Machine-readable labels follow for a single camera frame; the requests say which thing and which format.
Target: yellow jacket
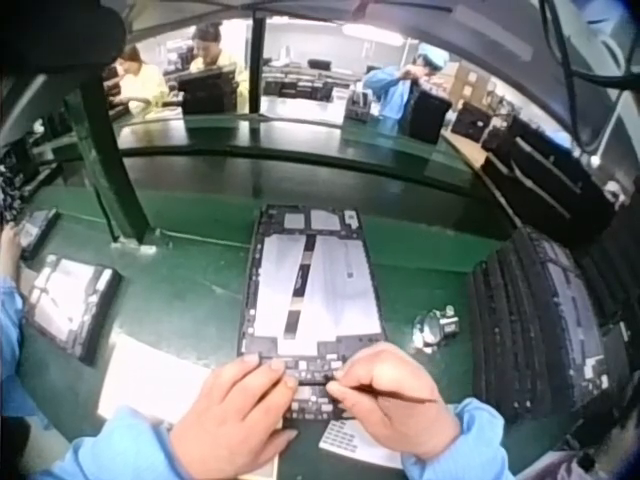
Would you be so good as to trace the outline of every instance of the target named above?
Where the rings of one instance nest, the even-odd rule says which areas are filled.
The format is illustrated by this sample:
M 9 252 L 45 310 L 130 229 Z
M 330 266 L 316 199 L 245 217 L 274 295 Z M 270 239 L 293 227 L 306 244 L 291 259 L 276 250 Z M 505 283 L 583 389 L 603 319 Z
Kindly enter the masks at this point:
M 238 82 L 238 113 L 247 113 L 249 111 L 249 72 L 244 68 L 241 62 L 238 62 L 230 54 L 224 50 L 220 52 L 218 57 L 219 67 L 224 67 L 230 63 L 236 64 L 236 82 Z M 189 66 L 190 72 L 199 72 L 204 70 L 204 62 L 201 57 L 196 58 Z

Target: hand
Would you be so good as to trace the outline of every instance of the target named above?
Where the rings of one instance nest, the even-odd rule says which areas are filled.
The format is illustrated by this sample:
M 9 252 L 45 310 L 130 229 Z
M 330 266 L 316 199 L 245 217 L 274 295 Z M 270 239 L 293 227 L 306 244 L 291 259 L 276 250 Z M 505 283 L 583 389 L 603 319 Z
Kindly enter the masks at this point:
M 376 398 L 350 388 L 360 385 L 436 402 Z M 336 380 L 327 384 L 327 390 L 378 443 L 391 450 L 429 460 L 460 435 L 460 423 L 442 400 L 431 375 L 389 343 L 378 343 L 354 355 L 336 374 Z
M 5 225 L 0 237 L 0 275 L 17 281 L 21 252 L 20 232 L 15 224 L 9 223 Z
M 428 69 L 419 65 L 407 65 L 401 71 L 398 77 L 401 80 L 419 80 L 427 75 Z
M 169 434 L 171 448 L 194 479 L 232 479 L 267 464 L 293 440 L 279 430 L 297 389 L 284 363 L 258 367 L 246 355 L 214 370 Z

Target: ceiling light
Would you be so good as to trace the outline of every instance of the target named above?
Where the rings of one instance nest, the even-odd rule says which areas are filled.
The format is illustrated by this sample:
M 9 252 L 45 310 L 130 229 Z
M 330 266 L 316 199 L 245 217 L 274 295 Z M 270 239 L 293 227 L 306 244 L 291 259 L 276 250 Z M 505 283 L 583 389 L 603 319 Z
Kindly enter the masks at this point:
M 361 23 L 347 23 L 342 26 L 342 33 L 350 37 L 360 38 L 370 42 L 386 43 L 394 47 L 399 47 L 404 43 L 404 37 L 396 32 L 383 30 L 382 28 Z

